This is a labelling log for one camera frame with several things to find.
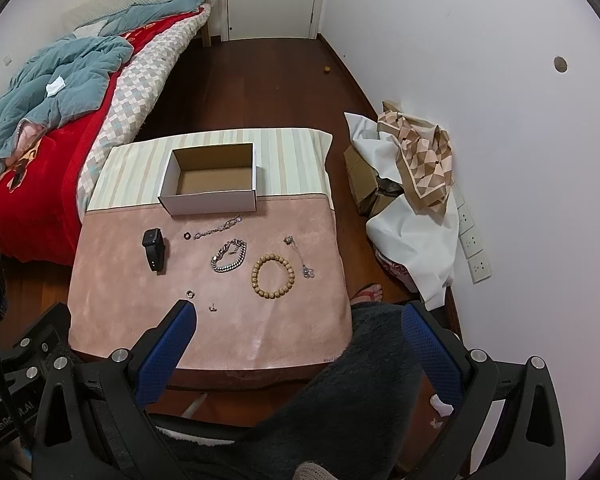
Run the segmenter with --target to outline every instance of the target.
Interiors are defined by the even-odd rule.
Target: blue gripper pad
[[[167,386],[196,329],[196,311],[188,303],[165,330],[138,370],[136,404],[143,410],[156,402]]]
[[[420,366],[440,400],[455,408],[460,406],[464,397],[460,370],[429,325],[409,303],[402,310],[402,334],[416,352]]]

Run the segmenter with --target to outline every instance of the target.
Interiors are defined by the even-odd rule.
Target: black cable
[[[10,462],[5,460],[5,464],[8,465],[12,470],[15,469],[18,473],[22,473],[27,478],[32,478],[31,473],[24,469],[21,465],[16,464],[15,462]]]
[[[2,370],[2,361],[0,360],[0,398],[2,399],[2,403],[4,404],[7,413],[11,417],[11,421],[13,422],[13,426],[18,431],[18,436],[20,437],[20,445],[27,450],[31,450],[32,440],[29,436],[29,431],[24,426],[24,421],[20,416],[20,412],[18,411],[15,403],[13,402],[13,397],[11,397],[11,393],[9,392],[9,388],[7,387],[7,381],[4,379],[4,371]]]

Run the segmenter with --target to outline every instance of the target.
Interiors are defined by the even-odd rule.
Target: silver bolt
[[[69,361],[66,360],[66,357],[59,357],[54,361],[54,368],[56,370],[62,370]]]
[[[129,357],[129,350],[125,348],[118,348],[117,350],[113,351],[113,354],[111,354],[112,361],[116,363],[125,361],[127,357]]]
[[[477,363],[483,363],[487,360],[487,354],[484,350],[480,350],[479,348],[475,350],[471,350],[471,359],[473,359]]]
[[[533,366],[533,368],[542,370],[544,368],[544,361],[542,360],[541,357],[535,356],[535,357],[531,358],[531,365]]]

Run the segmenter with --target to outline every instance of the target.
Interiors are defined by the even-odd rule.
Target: pink leather mat
[[[101,357],[131,348],[192,290],[198,327],[171,386],[253,388],[309,379],[337,358],[351,338],[351,316],[327,197],[260,197],[257,211],[244,213],[239,224],[193,239],[233,216],[172,218],[161,205],[88,212],[69,291],[72,348]],[[167,246],[159,274],[149,269],[141,244],[144,231],[153,227],[161,229]],[[314,278],[302,276],[298,255],[283,241],[287,235],[315,270]],[[233,238],[247,242],[244,263],[214,272],[211,257]],[[277,300],[261,298],[251,286],[253,264],[266,253],[284,256],[296,272],[293,289]],[[226,254],[220,264],[234,259]],[[262,288],[275,290],[286,282],[286,270],[267,263],[259,279]]]

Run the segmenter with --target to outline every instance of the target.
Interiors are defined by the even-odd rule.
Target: white plastic sheet
[[[378,132],[378,124],[347,114],[351,143],[381,178],[402,183],[395,161],[398,140]],[[403,264],[413,278],[427,310],[445,304],[445,289],[454,277],[458,244],[458,210],[451,193],[442,222],[416,213],[404,195],[366,223],[366,234],[384,256]]]

